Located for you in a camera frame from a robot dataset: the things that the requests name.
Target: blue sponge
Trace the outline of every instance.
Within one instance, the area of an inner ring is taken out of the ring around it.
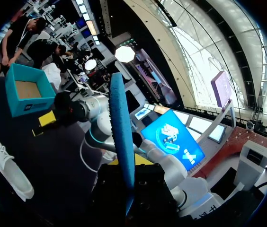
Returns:
[[[109,96],[110,118],[116,153],[126,187],[131,193],[127,203],[127,213],[133,202],[135,162],[132,131],[121,73],[112,75]]]

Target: brick wall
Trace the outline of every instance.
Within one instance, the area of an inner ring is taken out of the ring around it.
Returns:
[[[267,138],[250,132],[241,127],[236,127],[226,143],[219,150],[219,152],[210,161],[196,172],[193,177],[207,177],[214,168],[216,168],[221,162],[223,162],[229,156],[239,154],[243,145],[251,140],[267,148]]]

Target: round light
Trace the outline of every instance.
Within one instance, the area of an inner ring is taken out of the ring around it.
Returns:
[[[85,63],[84,68],[85,68],[86,70],[93,70],[96,66],[97,66],[97,62],[96,62],[96,60],[91,59],[91,60],[88,60],[88,61]]]
[[[121,46],[116,50],[115,56],[120,62],[128,63],[134,59],[135,52],[129,46]]]

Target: ceiling light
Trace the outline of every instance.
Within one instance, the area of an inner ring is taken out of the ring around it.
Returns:
[[[95,27],[94,27],[94,24],[92,23],[92,21],[91,21],[91,20],[86,21],[86,24],[87,24],[87,26],[88,26],[88,28],[89,28],[89,30],[90,30],[90,33],[91,33],[92,35],[96,35],[97,32],[96,32],[96,30],[95,30]]]
[[[86,13],[87,12],[87,9],[86,9],[85,5],[79,6],[79,9],[80,9],[81,13]]]
[[[129,46],[121,46],[116,50],[115,56],[120,62],[128,63],[134,59],[135,52]]]
[[[83,0],[76,0],[76,2],[78,5],[82,5],[84,3]]]
[[[82,16],[83,16],[84,20],[90,20],[88,13],[82,14]]]

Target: purple sign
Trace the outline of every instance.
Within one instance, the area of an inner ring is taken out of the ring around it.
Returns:
[[[211,81],[218,107],[223,108],[231,96],[231,87],[226,72],[221,71]]]

